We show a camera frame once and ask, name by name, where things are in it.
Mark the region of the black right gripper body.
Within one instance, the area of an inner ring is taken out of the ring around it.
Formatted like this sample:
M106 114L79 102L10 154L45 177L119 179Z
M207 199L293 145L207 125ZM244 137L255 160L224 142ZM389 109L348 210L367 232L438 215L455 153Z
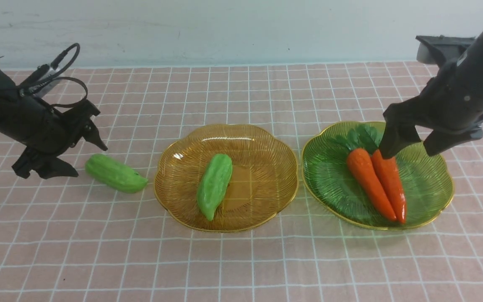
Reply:
M475 38L417 36L417 60L439 71L416 97L384 112L387 134L408 134L415 126L463 133L483 114L483 32Z

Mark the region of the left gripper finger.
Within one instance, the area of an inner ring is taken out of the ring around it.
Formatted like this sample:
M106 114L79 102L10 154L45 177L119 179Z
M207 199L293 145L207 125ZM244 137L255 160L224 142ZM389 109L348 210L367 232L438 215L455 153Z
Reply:
M96 128L95 124L92 122L91 119L88 119L87 122L84 124L80 135L85 141L97 146L102 151L108 150L108 147L104 144L102 138L100 137L100 132L98 128Z
M42 179L54 177L78 177L77 170L69 163L59 159L55 154L46 154L26 147L18 160L13 163L15 174L23 179L29 178L35 171Z

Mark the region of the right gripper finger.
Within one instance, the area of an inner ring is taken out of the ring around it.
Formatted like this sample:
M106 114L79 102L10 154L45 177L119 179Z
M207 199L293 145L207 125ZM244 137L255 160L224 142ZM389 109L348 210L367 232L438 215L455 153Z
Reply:
M388 160L410 145L420 143L421 138L413 124L386 122L379 151Z
M423 145L428 156L435 156L458 145L477 140L477 128L462 133L449 133L432 130L424 139Z

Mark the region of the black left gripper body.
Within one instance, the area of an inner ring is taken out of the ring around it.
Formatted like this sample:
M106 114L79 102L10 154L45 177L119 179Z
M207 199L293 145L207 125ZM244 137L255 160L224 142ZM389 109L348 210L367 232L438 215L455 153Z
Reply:
M64 50L52 63L58 65L67 54ZM75 51L56 80L86 86L81 80L63 76L78 54ZM87 120L100 113L86 96L72 104L50 104L39 97L21 96L21 90L26 87L27 84L15 84L0 69L0 133L42 153L59 156L73 147L83 139L81 130Z

